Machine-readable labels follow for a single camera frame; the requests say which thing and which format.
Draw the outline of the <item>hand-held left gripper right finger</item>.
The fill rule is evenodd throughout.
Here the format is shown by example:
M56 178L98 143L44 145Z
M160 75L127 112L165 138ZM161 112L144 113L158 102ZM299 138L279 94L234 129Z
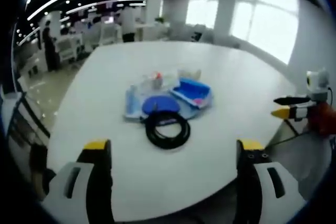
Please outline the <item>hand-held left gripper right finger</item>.
M233 223L288 223L306 201L297 180L256 141L237 140Z

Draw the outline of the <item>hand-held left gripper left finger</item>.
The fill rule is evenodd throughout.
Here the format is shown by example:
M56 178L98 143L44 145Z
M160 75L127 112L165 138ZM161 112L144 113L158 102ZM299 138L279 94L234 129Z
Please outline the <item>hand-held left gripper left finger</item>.
M50 181L42 206L56 223L114 223L111 142L87 143Z

